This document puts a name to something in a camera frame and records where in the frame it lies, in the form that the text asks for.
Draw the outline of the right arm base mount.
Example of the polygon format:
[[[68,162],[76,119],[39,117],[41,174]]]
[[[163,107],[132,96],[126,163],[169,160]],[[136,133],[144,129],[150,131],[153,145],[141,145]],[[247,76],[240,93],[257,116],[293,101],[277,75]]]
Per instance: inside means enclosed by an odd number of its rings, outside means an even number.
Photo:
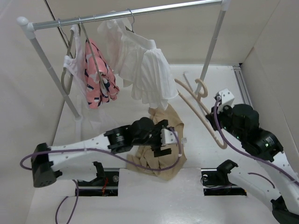
[[[232,184],[228,174],[238,165],[226,160],[216,168],[202,168],[200,182],[204,196],[247,196],[246,190]]]

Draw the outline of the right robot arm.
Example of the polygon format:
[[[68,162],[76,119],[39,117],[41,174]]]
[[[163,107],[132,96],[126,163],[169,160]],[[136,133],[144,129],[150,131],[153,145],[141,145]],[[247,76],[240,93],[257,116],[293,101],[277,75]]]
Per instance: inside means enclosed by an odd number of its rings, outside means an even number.
[[[206,117],[225,143],[263,167],[275,188],[255,181],[232,160],[226,160],[216,168],[217,181],[235,184],[248,191],[270,209],[280,224],[297,224],[299,178],[277,137],[260,127],[258,112],[250,105],[229,106],[216,101]]]

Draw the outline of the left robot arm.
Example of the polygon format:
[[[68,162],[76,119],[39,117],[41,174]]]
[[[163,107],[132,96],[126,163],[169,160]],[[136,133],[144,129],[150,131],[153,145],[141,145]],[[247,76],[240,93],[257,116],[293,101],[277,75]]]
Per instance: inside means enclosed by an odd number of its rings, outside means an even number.
[[[154,156],[160,157],[171,154],[170,146],[176,143],[168,120],[154,124],[147,117],[69,145],[41,143],[30,159],[33,186],[46,187],[58,179],[81,179],[99,185],[104,181],[102,154],[118,157],[134,146],[149,146]]]

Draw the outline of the beige t shirt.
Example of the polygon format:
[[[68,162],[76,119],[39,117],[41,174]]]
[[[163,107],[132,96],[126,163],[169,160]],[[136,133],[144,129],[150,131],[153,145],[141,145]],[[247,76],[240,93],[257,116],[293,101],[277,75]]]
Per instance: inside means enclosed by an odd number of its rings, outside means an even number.
[[[178,138],[180,140],[183,138],[184,123],[171,105],[168,105],[166,110],[150,108],[149,114],[150,119],[153,120],[155,124],[164,119],[168,120],[169,126],[173,127],[178,133]],[[170,155],[155,158],[154,153],[149,146],[139,146],[135,155],[127,155],[127,160],[147,168],[162,169],[173,165],[175,161],[179,159],[177,165],[173,168],[165,171],[151,171],[136,167],[129,163],[126,164],[126,168],[131,171],[157,176],[164,181],[169,181],[178,174],[184,163],[187,161],[184,150],[181,150],[182,156],[179,157],[179,148],[177,144],[170,145],[170,148]]]

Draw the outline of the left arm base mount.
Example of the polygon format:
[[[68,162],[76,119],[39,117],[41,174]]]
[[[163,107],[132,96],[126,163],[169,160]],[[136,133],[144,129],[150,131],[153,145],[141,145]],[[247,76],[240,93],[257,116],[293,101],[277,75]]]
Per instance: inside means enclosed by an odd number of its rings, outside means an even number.
[[[96,176],[91,181],[77,180],[78,196],[118,196],[119,168],[103,168],[102,163],[93,162]]]

